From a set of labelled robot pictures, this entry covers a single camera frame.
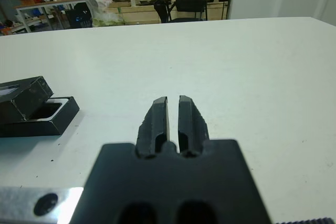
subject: open black box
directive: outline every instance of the open black box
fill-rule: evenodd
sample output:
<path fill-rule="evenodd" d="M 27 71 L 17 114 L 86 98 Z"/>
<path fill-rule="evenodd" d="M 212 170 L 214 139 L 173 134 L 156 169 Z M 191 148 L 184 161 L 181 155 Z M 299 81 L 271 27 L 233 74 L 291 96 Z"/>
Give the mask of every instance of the open black box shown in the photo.
<path fill-rule="evenodd" d="M 0 84 L 0 137 L 62 135 L 79 107 L 52 94 L 43 77 Z"/>

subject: black box lid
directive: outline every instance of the black box lid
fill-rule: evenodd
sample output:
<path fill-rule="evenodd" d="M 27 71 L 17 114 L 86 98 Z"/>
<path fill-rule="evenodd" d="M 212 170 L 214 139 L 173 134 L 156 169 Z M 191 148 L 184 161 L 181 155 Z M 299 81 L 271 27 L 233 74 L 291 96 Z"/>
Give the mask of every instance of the black box lid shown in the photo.
<path fill-rule="evenodd" d="M 0 124 L 29 120 L 53 91 L 43 76 L 0 84 Z"/>

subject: white table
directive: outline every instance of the white table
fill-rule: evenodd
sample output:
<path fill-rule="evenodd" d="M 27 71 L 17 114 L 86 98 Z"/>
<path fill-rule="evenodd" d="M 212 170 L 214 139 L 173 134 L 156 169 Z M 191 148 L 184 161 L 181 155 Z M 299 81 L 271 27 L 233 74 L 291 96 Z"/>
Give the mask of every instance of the white table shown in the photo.
<path fill-rule="evenodd" d="M 177 142 L 185 94 L 211 138 L 239 141 L 274 222 L 336 218 L 335 37 L 312 18 L 1 37 L 1 82 L 43 75 L 81 111 L 61 137 L 0 139 L 0 186 L 83 186 L 101 145 L 135 143 L 164 95 Z"/>
<path fill-rule="evenodd" d="M 55 8 L 56 6 L 60 6 L 60 5 L 74 5 L 74 4 L 78 4 L 78 3 L 85 3 L 85 0 L 59 0 L 59 1 L 50 1 L 50 2 L 44 2 L 44 3 L 36 3 L 36 4 L 32 4 L 32 5 L 20 5 L 20 6 L 16 6 L 15 9 L 18 13 L 18 15 L 21 17 L 21 20 L 23 22 L 24 27 L 27 30 L 27 33 L 30 33 L 31 30 L 29 28 L 29 24 L 27 24 L 26 19 L 22 13 L 23 10 L 29 10 L 29 9 L 35 9 L 35 8 L 41 8 L 43 14 L 45 15 L 48 25 L 49 27 L 52 29 L 52 25 L 50 23 L 48 14 L 46 12 L 46 7 L 53 7 Z M 56 17 L 58 19 L 58 22 L 60 24 L 60 26 L 64 29 L 62 21 L 60 20 L 59 16 L 56 13 Z"/>

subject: black rubber strip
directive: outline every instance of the black rubber strip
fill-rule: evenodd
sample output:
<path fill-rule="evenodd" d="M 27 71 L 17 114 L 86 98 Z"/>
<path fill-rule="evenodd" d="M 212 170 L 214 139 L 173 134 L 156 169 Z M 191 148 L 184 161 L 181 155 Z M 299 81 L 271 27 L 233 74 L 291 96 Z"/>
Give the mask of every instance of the black rubber strip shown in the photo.
<path fill-rule="evenodd" d="M 335 222 L 331 218 L 323 218 L 306 221 L 282 222 L 277 224 L 335 224 Z"/>

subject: office chair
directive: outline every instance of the office chair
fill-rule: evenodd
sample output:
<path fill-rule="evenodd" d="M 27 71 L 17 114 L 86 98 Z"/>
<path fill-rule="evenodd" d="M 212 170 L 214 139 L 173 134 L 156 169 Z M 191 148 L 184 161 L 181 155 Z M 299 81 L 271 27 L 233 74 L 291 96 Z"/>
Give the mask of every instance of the office chair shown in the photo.
<path fill-rule="evenodd" d="M 176 18 L 172 20 L 170 12 L 175 6 L 178 12 L 193 12 L 193 13 L 199 12 L 200 17 L 199 18 Z M 171 7 L 169 7 L 164 0 L 157 0 L 154 3 L 154 8 L 157 11 L 158 15 L 160 16 L 162 23 L 201 21 L 202 13 L 204 10 L 205 10 L 205 16 L 206 16 L 205 20 L 207 20 L 207 0 L 176 0 Z"/>
<path fill-rule="evenodd" d="M 83 12 L 82 10 L 66 10 L 67 18 L 69 20 L 70 28 L 87 28 L 92 27 L 92 17 L 90 12 Z"/>

